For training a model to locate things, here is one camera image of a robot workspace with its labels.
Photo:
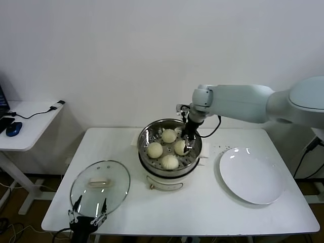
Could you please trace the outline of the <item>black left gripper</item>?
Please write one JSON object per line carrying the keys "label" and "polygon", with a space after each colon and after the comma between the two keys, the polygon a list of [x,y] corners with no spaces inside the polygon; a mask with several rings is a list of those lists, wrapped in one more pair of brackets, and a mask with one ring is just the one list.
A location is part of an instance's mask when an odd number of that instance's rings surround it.
{"label": "black left gripper", "polygon": [[82,195],[68,210],[69,226],[73,232],[71,243],[87,243],[91,233],[94,233],[98,226],[101,226],[107,219],[107,201],[106,198],[102,203],[96,202],[91,205],[92,217],[79,216],[77,212]]}

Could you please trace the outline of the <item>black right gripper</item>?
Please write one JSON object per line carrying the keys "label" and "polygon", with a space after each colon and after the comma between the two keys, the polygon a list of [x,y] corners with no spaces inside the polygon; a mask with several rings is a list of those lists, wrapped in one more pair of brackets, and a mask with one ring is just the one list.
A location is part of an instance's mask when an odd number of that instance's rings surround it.
{"label": "black right gripper", "polygon": [[197,137],[197,129],[201,126],[203,122],[197,123],[192,121],[190,118],[187,119],[185,127],[182,130],[182,138],[184,138],[184,149],[183,152],[187,153],[194,147],[195,139]]}

